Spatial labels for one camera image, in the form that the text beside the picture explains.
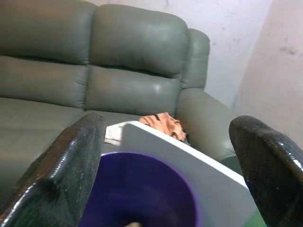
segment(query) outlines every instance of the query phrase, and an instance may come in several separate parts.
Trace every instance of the sofa backrest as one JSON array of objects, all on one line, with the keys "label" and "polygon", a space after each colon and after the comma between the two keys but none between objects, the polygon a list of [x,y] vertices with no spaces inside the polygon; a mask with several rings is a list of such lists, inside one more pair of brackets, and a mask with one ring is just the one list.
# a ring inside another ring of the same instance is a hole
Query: sofa backrest
[{"label": "sofa backrest", "polygon": [[174,115],[204,88],[208,37],[177,16],[77,0],[0,1],[0,96]]},{"label": "sofa backrest", "polygon": [[[206,41],[191,42],[201,39]],[[204,86],[207,50],[207,36],[189,30],[177,16],[124,5],[100,6],[92,28],[85,108],[174,115],[180,87]]]},{"label": "sofa backrest", "polygon": [[83,107],[96,6],[0,1],[0,96]]}]

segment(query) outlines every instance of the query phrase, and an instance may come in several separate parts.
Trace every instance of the orange cloth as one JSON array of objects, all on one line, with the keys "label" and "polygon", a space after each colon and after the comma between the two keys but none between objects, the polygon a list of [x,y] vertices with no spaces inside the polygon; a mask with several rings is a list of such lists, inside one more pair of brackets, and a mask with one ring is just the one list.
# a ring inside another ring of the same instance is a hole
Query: orange cloth
[{"label": "orange cloth", "polygon": [[180,121],[172,118],[168,112],[141,117],[139,122],[157,129],[180,141],[185,140],[186,134],[183,132]]}]

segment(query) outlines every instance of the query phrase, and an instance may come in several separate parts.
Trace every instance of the green leather sofa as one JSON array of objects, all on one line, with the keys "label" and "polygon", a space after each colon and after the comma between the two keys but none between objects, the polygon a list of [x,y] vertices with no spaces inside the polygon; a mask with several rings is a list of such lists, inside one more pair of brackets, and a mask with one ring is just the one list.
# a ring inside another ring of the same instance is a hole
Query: green leather sofa
[{"label": "green leather sofa", "polygon": [[235,116],[203,91],[209,48],[205,34],[166,13],[1,0],[0,201],[64,128],[91,112],[108,125],[169,112],[192,147],[237,170],[228,136]]}]

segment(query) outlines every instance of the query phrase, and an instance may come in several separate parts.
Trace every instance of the leather upholstery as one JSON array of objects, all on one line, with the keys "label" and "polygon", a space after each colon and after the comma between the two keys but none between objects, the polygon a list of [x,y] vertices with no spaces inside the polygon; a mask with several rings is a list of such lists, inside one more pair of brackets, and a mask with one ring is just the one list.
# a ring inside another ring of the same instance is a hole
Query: leather upholstery
[{"label": "leather upholstery", "polygon": [[195,29],[188,30],[189,47],[181,77],[181,88],[204,89],[207,78],[209,38]]},{"label": "leather upholstery", "polygon": [[0,96],[81,108],[88,71],[83,65],[0,56]]},{"label": "leather upholstery", "polygon": [[174,115],[179,80],[92,66],[85,109],[149,115]]},{"label": "leather upholstery", "polygon": [[234,117],[227,107],[199,88],[184,89],[180,93],[177,119],[182,122],[191,146],[241,173],[228,135],[229,123]]},{"label": "leather upholstery", "polygon": [[121,5],[94,17],[91,62],[178,77],[187,55],[186,23],[171,14]]},{"label": "leather upholstery", "polygon": [[88,114],[65,129],[0,203],[2,227],[76,227],[92,189],[104,118]]},{"label": "leather upholstery", "polygon": [[95,9],[74,0],[1,0],[0,55],[86,64]]},{"label": "leather upholstery", "polygon": [[0,97],[0,204],[29,165],[82,113],[77,108]]}]

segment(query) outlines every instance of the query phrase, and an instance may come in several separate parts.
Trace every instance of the purple container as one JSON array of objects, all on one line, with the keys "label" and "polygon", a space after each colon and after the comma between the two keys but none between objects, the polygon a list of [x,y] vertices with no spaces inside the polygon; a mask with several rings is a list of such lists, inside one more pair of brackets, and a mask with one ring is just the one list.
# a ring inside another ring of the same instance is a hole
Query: purple container
[{"label": "purple container", "polygon": [[178,171],[140,153],[102,155],[79,227],[201,227],[195,196]]}]

